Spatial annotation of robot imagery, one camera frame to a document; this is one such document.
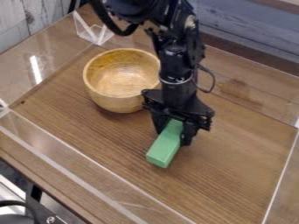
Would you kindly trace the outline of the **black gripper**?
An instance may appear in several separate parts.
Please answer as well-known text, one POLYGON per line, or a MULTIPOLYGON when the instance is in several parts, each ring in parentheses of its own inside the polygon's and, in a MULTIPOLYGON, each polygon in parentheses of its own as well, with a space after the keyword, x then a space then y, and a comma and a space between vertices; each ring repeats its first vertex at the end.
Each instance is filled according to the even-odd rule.
POLYGON ((160 89, 144 89, 144 108, 149 110, 153 127, 160 134, 169 122, 174 119, 182 122, 181 146, 192 144, 192 138, 198 130, 210 130, 214 111, 196 95, 197 81, 190 78, 181 83, 161 81, 160 89))

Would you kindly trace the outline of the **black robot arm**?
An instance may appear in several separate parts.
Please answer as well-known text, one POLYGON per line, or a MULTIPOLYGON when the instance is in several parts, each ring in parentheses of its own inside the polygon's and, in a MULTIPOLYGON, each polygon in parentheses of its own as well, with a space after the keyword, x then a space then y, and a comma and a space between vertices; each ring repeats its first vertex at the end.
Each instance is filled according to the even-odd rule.
POLYGON ((188 0, 90 0, 90 5, 117 36, 144 28, 160 61, 161 83, 158 89, 141 91, 144 108, 150 112, 157 132, 170 120, 181 122, 180 144, 190 144, 197 131, 210 128, 214 116, 197 96, 205 46, 192 5, 188 0))

